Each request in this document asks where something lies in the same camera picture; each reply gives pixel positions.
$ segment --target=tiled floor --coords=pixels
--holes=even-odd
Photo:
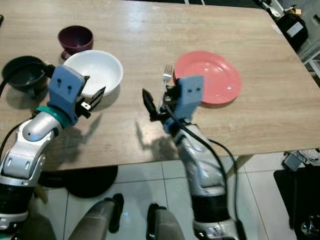
[[[273,172],[282,169],[282,153],[255,155],[239,173],[238,208],[248,240],[294,240],[288,214],[276,186]],[[234,216],[233,180],[229,179],[229,211]],[[143,240],[150,203],[168,207],[181,225],[186,240],[195,240],[186,174],[180,161],[152,162],[119,167],[112,187],[103,195],[81,199],[65,189],[48,189],[49,202],[36,199],[39,213],[50,219],[57,240],[67,240],[85,212],[104,197],[124,195],[120,230],[108,240]]]

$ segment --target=fork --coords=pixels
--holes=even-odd
[[[164,68],[164,71],[163,71],[163,77],[162,77],[162,80],[163,80],[163,89],[162,89],[162,93],[161,93],[161,98],[159,100],[159,104],[158,104],[158,107],[156,109],[156,111],[159,113],[160,112],[160,108],[164,102],[164,95],[165,95],[165,92],[166,92],[166,86],[167,86],[167,83],[170,81],[171,77],[172,77],[172,70],[173,70],[173,67],[171,64],[167,64],[165,65],[165,68]]]

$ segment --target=wooden table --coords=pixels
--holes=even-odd
[[[94,49],[113,54],[124,67],[121,86],[92,117],[81,118],[51,143],[47,170],[176,159],[161,124],[149,122],[142,88],[159,99],[164,65],[195,50],[225,57],[243,83],[231,104],[197,109],[193,122],[206,136],[245,160],[253,154],[319,147],[318,86],[263,10],[120,0],[2,0],[0,13],[5,17],[0,68],[23,55],[61,64],[57,34],[70,25],[90,28]],[[6,87],[0,100],[0,139],[37,105]]]

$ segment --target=table leg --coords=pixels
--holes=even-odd
[[[41,199],[41,201],[46,204],[48,202],[48,197],[42,186],[37,184],[34,188],[35,194]]]
[[[249,155],[240,155],[236,159],[236,169],[241,168],[243,165],[245,165],[246,162],[248,162],[254,155],[249,154]],[[226,178],[231,177],[233,174],[235,174],[235,170],[233,166],[230,168],[230,170],[226,173]]]

